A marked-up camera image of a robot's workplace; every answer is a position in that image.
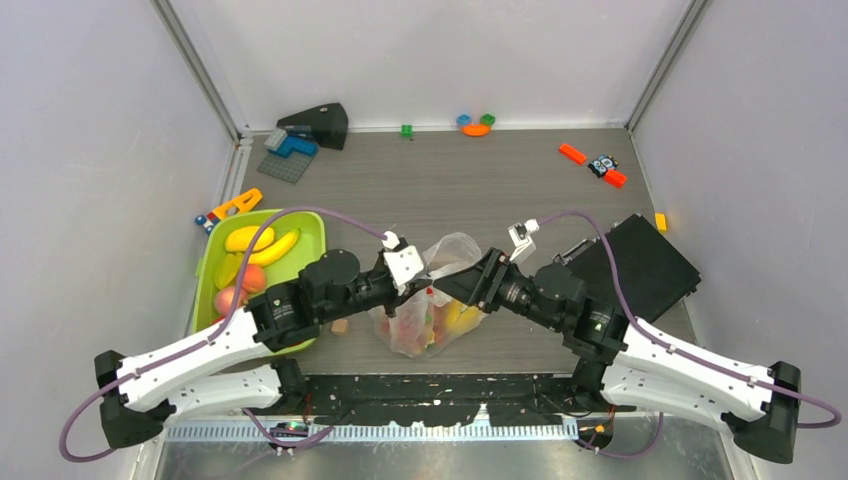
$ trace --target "red toy piece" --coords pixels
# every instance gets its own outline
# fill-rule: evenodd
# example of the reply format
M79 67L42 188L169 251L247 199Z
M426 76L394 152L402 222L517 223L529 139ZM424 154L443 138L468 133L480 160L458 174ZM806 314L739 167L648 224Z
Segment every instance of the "red toy piece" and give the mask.
M583 165L583 162L586 161L586 155L583 155L582 153L580 153L579 150L567 143L563 143L559 146L559 153L574 160L574 163L576 163L577 165Z
M627 182L627 176L618 170L607 170L607 173L604 175L604 181L615 188L621 188Z

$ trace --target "orange lego piece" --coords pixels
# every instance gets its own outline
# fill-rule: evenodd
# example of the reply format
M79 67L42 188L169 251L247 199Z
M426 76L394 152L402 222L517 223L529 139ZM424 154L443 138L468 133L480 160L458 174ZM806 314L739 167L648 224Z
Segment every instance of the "orange lego piece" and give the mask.
M583 165L583 162L586 161L586 155L582 154L579 150L567 143L563 143L559 146L559 153L574 160L574 163L577 165Z
M462 133L468 135L469 137L482 137L483 135L489 133L492 130L492 127L488 127L486 125L466 125L462 127Z
M604 181L615 188L621 188L624 186L624 183L627 182L627 176L618 170L608 170L607 173L604 174Z

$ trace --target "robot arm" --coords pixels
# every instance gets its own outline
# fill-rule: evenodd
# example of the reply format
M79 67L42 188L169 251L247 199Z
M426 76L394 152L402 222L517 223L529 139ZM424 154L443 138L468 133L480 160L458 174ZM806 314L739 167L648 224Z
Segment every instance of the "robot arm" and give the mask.
M516 250L526 250L528 240L519 240ZM586 283L566 266L551 263L527 277L510 258L515 255L490 249L473 267L437 279L433 286L486 313L504 307L562 333L563 346L582 359L574 373L574 394L587 409L626 405L672 413L733 433L736 444L753 455L778 463L792 461L798 402L755 382L777 382L798 391L796 367L783 362L771 368L744 364L637 318L638 326L672 345L662 348L632 327L617 305L592 298ZM675 355L676 349L750 380L739 381Z
M188 416L279 406L292 397L299 401L292 395L302 383L293 361L249 375L209 375L315 338L323 323L377 306L392 314L429 282L421 279L426 269L418 250L391 232L386 236L371 270L360 272L359 260L350 252L330 250L301 270L297 279L268 287L236 310L210 342L206 339L220 325L141 355L124 357L114 351L98 355L95 371L101 388L126 375L135 377L103 397L100 417L109 446L136 445ZM196 348L190 354L177 355L192 347ZM159 364L155 370L139 373L154 363Z

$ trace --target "yellow block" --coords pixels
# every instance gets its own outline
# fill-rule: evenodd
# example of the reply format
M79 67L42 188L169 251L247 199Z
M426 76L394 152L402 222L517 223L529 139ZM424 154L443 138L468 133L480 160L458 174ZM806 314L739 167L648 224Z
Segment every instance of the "yellow block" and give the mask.
M655 213L654 219L657 221L657 230L659 230L660 233L665 233L668 231L668 226L665 223L664 213Z

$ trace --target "orange toy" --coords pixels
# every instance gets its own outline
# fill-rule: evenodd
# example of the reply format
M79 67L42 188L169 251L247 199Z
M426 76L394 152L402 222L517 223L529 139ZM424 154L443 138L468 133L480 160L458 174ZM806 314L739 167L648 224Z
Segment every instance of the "orange toy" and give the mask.
M214 213L218 219L223 220L227 218L227 211L229 209L235 207L238 209L238 213L249 212L253 210L253 207L255 207L257 203L259 203L259 200L262 200L262 192L260 192L258 188L251 188L229 202L219 205L212 210L212 213Z
M486 125L466 125L462 127L462 133L468 135L469 137L482 137L483 135L489 133L492 130L492 127L488 127Z
M627 176L618 170L608 170L607 173L604 174L604 181L615 188L621 188L627 181Z
M577 165L583 165L583 162L586 161L586 155L567 143L563 143L559 146L559 153L574 160L574 163Z

